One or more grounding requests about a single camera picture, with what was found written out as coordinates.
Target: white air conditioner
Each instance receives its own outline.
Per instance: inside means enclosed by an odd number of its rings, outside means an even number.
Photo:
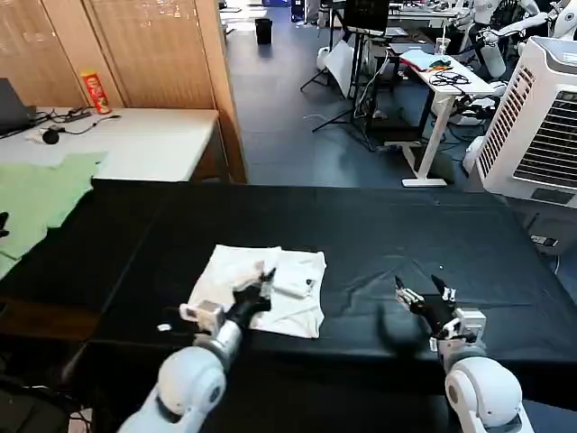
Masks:
[[[489,192],[577,207],[577,41],[529,39],[476,167]]]

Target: white towel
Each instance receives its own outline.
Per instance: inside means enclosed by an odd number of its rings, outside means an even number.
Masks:
[[[228,310],[234,304],[233,287],[246,281],[253,273],[258,277],[255,268],[258,262],[264,262],[265,272],[277,267],[279,285],[284,290],[275,290],[275,274],[270,297],[272,309],[256,315],[251,328],[288,336],[318,338],[319,328],[325,318],[320,304],[326,268],[323,253],[283,251],[280,247],[239,248],[217,245],[190,294],[188,304],[196,305],[201,300],[210,300],[222,304]],[[298,293],[290,294],[287,285],[294,286],[297,281],[302,281],[309,290],[299,289]]]

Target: vent grille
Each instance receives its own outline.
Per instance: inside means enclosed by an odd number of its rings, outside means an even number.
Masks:
[[[577,189],[577,93],[559,92],[513,177]]]
[[[525,101],[527,101],[534,82],[535,76],[525,66],[521,66],[517,75],[511,79],[507,98],[503,103],[499,117],[495,119],[495,122],[487,133],[485,146],[479,157],[483,177],[487,176],[499,156],[503,143],[507,140],[511,129],[513,129],[513,125]],[[577,124],[577,117],[574,118],[574,122]]]

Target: cup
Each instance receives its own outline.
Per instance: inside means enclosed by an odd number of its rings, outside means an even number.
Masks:
[[[436,38],[435,54],[444,56],[447,53],[451,40],[449,38]]]

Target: chips can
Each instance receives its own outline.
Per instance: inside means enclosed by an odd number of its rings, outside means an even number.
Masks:
[[[81,74],[84,84],[87,87],[90,97],[92,97],[92,102],[94,102],[94,107],[100,115],[107,115],[112,112],[110,105],[108,105],[108,99],[106,98],[105,90],[100,83],[100,78],[96,74],[95,70],[85,70]]]

